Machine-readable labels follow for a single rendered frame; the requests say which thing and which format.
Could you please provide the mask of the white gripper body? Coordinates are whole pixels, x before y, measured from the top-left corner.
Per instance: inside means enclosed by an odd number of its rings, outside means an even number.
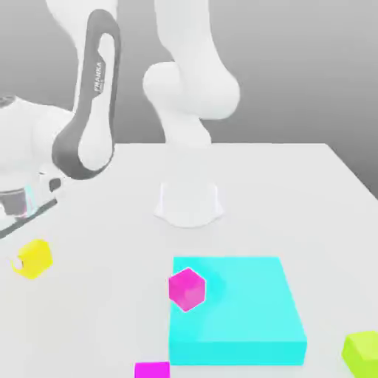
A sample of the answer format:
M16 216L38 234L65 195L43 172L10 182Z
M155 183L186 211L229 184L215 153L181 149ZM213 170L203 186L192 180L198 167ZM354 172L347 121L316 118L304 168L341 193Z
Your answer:
M58 200L50 199L35 214L20 218L6 216L0 205L0 249L14 247L21 242L47 233L55 226Z

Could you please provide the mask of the small yellow cube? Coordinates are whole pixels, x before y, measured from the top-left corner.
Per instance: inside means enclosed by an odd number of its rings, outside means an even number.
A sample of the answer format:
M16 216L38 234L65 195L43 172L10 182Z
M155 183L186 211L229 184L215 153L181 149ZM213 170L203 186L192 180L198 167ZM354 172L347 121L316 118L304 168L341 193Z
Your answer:
M52 265L52 253L47 241L35 239L25 244L17 255L21 266L17 267L15 261L10 264L14 272L28 278L35 279Z

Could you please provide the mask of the small magenta cube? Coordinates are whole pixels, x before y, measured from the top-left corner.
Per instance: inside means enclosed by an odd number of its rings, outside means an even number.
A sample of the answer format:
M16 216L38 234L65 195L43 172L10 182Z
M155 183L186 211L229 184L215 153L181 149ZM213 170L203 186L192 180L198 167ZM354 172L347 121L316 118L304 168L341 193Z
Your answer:
M168 295L183 312L189 312L205 301L206 280L187 267L168 279Z
M134 378L171 378L169 362L136 362Z

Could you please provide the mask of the small lime green cube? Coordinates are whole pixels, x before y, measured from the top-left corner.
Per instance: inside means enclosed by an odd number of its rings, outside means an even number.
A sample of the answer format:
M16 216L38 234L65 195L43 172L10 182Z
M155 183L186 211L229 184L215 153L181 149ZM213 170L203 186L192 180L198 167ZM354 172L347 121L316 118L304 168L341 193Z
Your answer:
M354 378L378 378L378 331L348 334L342 357Z

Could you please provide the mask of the large cyan box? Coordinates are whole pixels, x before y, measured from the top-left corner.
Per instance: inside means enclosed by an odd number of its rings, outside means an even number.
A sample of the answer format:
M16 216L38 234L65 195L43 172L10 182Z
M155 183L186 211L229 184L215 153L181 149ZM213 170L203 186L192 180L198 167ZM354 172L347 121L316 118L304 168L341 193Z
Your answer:
M206 283L205 300L183 312L171 305L171 365L302 365L307 337L278 257L173 259Z

